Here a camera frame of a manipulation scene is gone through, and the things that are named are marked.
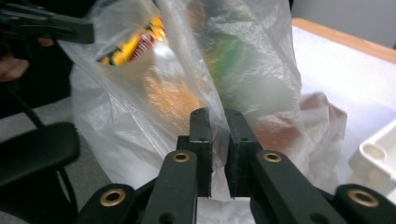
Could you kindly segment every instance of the white plastic bag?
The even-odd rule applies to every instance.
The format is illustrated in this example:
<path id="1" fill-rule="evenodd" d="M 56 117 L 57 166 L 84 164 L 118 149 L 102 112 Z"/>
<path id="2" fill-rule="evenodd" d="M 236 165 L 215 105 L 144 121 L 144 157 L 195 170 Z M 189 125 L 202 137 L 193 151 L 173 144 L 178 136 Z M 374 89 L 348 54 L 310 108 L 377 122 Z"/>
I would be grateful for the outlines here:
<path id="1" fill-rule="evenodd" d="M 177 137 L 189 134 L 190 112 L 207 106 L 213 198 L 199 200 L 198 222 L 254 223 L 247 199 L 227 202 L 226 106 L 245 115 L 263 147 L 285 152 L 311 182 L 332 190 L 346 116 L 320 93 L 300 97 L 288 2 L 157 3 L 169 46 L 157 43 L 123 66 L 96 60 L 159 14 L 149 0 L 98 1 L 89 17 L 95 43 L 61 43 L 76 64 L 76 125 L 108 177 L 134 188 L 154 178 Z"/>

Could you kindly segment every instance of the floor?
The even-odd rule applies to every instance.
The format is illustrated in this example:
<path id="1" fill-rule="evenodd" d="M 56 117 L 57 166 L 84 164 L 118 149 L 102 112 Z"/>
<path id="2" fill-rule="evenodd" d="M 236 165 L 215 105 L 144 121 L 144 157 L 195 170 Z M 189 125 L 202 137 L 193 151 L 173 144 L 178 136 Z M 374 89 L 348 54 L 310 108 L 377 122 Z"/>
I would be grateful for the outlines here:
<path id="1" fill-rule="evenodd" d="M 45 124 L 58 121 L 72 121 L 70 98 L 65 98 L 51 105 L 44 105 L 35 109 L 37 115 Z M 0 142 L 19 133 L 33 130 L 34 126 L 23 114 L 0 119 Z M 80 137 L 81 154 L 80 157 L 66 167 L 70 180 L 76 192 L 78 208 L 91 198 L 91 196 L 101 187 L 110 183 L 101 167 L 92 155 L 90 147 Z M 0 212 L 1 224 L 24 224 L 26 222 Z"/>

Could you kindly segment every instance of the colorful snack package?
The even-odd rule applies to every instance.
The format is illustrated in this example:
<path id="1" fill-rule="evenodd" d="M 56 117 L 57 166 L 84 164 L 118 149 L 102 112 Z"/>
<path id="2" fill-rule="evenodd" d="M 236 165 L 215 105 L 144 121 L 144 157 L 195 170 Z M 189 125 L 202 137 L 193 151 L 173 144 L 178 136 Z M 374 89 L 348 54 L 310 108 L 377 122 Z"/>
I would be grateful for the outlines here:
<path id="1" fill-rule="evenodd" d="M 162 41 L 164 38 L 163 21 L 161 16 L 156 16 L 150 21 L 145 31 L 134 35 L 105 57 L 102 57 L 98 62 L 116 66 L 126 64 L 152 47 L 155 41 Z"/>

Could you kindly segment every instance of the black cable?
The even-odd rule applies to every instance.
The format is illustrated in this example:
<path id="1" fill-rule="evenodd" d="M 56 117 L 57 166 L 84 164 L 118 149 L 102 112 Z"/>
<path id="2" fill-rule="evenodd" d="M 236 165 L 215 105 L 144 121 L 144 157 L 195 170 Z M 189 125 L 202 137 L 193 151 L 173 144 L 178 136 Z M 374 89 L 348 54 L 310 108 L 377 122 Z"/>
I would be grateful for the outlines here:
<path id="1" fill-rule="evenodd" d="M 78 214 L 76 194 L 73 190 L 72 183 L 70 182 L 69 176 L 67 175 L 67 173 L 63 167 L 61 169 L 59 169 L 58 171 L 61 174 L 62 181 L 64 182 L 64 186 L 66 187 L 67 194 L 69 195 L 69 200 L 72 205 L 72 209 L 76 214 Z"/>
<path id="2" fill-rule="evenodd" d="M 16 103 L 18 103 L 18 105 L 21 106 L 21 109 L 23 110 L 23 112 L 27 115 L 27 117 L 29 117 L 29 119 L 33 122 L 33 124 L 38 128 L 44 128 L 44 124 L 43 122 L 41 122 L 40 118 L 37 116 L 37 114 L 35 113 L 35 111 L 33 111 L 29 105 L 27 105 L 22 98 L 16 94 L 16 93 L 11 93 L 12 98 L 15 100 Z"/>

